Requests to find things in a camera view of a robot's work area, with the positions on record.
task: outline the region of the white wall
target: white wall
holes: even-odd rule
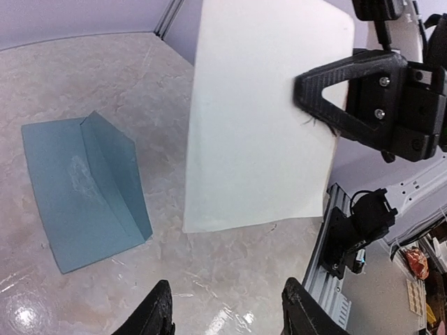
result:
[[[153,31],[168,0],[1,0],[0,50],[89,34]]]

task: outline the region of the metal screw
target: metal screw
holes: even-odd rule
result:
[[[379,84],[380,84],[380,86],[382,86],[382,87],[387,87],[387,86],[390,84],[390,78],[388,78],[388,77],[382,77],[382,78],[380,78],[380,80],[379,80]]]
[[[374,115],[376,116],[377,119],[382,120],[385,117],[385,112],[383,110],[376,109],[374,111]]]

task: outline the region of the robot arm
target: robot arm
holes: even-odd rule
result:
[[[447,15],[426,24],[437,26],[427,42],[416,1],[353,0],[353,5],[360,20],[370,21],[369,46],[383,50],[357,50],[298,76],[295,104],[342,136],[379,150],[389,163],[395,156],[429,159],[437,147],[447,151]],[[344,80],[349,93],[341,110],[321,93]],[[396,217],[446,185],[446,157],[410,179],[363,191],[360,198],[356,193],[350,216],[334,208],[321,253],[325,269],[342,278],[346,266],[355,267],[359,251],[364,254],[364,247],[385,236]]]
[[[387,162],[396,156],[416,162],[433,157],[438,146],[447,150],[447,23],[440,22],[441,33],[427,43],[415,1],[353,3],[356,15],[374,25],[384,50],[357,50],[296,77],[294,103],[342,136],[379,150]],[[346,80],[341,110],[322,92]]]

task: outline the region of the white panel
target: white panel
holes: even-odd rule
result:
[[[2,0],[0,50],[71,36],[153,31],[168,0]]]
[[[205,0],[185,231],[322,216],[336,137],[294,106],[293,81],[352,54],[353,35],[351,18],[320,0]]]

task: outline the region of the white paper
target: white paper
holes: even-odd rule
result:
[[[293,105],[293,81],[350,56],[353,37],[352,19],[321,0],[204,0],[185,232],[323,215],[337,138]],[[328,100],[342,105],[346,88]]]

